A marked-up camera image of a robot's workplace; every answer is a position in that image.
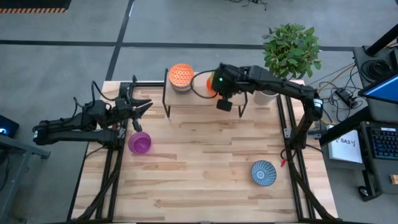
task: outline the white flower pot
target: white flower pot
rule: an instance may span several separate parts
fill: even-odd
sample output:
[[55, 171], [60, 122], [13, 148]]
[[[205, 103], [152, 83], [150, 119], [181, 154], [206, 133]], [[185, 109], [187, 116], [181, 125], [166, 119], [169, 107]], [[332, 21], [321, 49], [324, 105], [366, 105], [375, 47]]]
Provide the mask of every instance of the white flower pot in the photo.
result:
[[264, 91], [255, 91], [254, 92], [254, 102], [257, 105], [265, 106], [271, 102], [278, 93], [273, 91], [264, 90]]

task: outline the red clip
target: red clip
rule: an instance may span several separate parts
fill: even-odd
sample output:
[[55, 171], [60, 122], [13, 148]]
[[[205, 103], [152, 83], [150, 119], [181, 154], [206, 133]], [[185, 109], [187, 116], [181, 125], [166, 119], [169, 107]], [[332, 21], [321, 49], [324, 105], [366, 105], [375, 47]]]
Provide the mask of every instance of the red clip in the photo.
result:
[[282, 163], [280, 164], [280, 166], [283, 167], [283, 166], [285, 165], [286, 161], [287, 161], [287, 159], [284, 159], [284, 160], [282, 161]]

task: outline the gray concrete floor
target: gray concrete floor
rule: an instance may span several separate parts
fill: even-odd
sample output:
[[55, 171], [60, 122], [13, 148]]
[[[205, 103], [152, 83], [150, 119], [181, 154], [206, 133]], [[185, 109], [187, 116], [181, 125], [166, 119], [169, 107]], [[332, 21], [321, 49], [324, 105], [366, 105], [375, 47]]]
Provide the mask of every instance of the gray concrete floor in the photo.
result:
[[[116, 41], [128, 0], [73, 0], [66, 14], [0, 15], [0, 39]], [[125, 42], [261, 44], [269, 26], [296, 22], [315, 26], [324, 46], [371, 44], [398, 21], [394, 0], [279, 0], [262, 5], [227, 0], [136, 0]], [[16, 138], [33, 144], [31, 128], [42, 119], [70, 116], [72, 97], [90, 100], [90, 82], [102, 85], [113, 47], [0, 45], [0, 113], [21, 124]], [[322, 69], [311, 83], [353, 62], [351, 52], [321, 52]], [[113, 80], [163, 80], [164, 69], [186, 62], [196, 71], [220, 62], [264, 65], [260, 50], [122, 48]], [[322, 81], [330, 81], [333, 76]], [[353, 77], [361, 87], [358, 75]], [[344, 86], [348, 73], [335, 85]], [[318, 87], [319, 82], [312, 84]], [[322, 97], [328, 97], [328, 90]], [[336, 110], [326, 110], [336, 121]], [[341, 118], [347, 111], [339, 112]], [[45, 146], [51, 158], [34, 158], [18, 192], [14, 215], [30, 223], [61, 222], [67, 217], [85, 143]], [[339, 217], [368, 223], [394, 223], [398, 197], [383, 195], [362, 202], [356, 193], [361, 175], [328, 169]]]

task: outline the keyboard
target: keyboard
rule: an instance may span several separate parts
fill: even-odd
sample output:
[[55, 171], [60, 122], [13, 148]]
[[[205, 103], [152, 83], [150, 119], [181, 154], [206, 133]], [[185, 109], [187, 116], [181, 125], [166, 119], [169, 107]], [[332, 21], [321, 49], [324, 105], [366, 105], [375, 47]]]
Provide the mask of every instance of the keyboard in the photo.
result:
[[393, 128], [371, 128], [371, 136], [375, 158], [398, 160], [398, 131]]

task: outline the purple cup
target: purple cup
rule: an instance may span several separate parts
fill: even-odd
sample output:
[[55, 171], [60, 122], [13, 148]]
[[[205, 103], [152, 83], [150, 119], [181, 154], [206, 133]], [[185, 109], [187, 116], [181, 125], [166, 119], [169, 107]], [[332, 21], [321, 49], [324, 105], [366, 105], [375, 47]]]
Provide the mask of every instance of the purple cup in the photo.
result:
[[145, 154], [149, 151], [151, 142], [149, 134], [143, 131], [134, 133], [129, 139], [129, 149], [135, 154]]

